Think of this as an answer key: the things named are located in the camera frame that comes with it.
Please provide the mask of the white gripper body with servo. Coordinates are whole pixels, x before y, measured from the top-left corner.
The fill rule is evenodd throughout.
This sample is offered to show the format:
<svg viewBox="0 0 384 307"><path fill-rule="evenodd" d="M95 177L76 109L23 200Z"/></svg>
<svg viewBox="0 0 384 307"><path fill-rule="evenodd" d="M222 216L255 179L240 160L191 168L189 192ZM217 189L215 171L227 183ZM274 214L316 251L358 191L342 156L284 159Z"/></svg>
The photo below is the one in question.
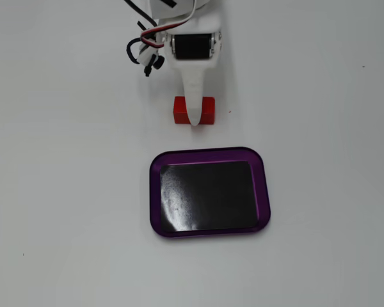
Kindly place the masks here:
<svg viewBox="0 0 384 307"><path fill-rule="evenodd" d="M213 63L221 45L220 12L195 12L184 24L164 32L164 57L171 67Z"/></svg>

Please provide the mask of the white fixed gripper finger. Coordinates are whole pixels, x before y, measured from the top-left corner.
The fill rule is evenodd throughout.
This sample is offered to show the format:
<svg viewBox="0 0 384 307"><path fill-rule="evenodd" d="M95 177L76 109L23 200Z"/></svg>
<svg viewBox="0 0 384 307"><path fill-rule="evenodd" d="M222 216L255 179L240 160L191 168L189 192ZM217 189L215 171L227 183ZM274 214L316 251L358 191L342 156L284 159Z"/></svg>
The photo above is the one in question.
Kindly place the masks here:
<svg viewBox="0 0 384 307"><path fill-rule="evenodd" d="M197 126L202 116L205 70L201 68L185 68L180 73L189 122L192 126Z"/></svg>

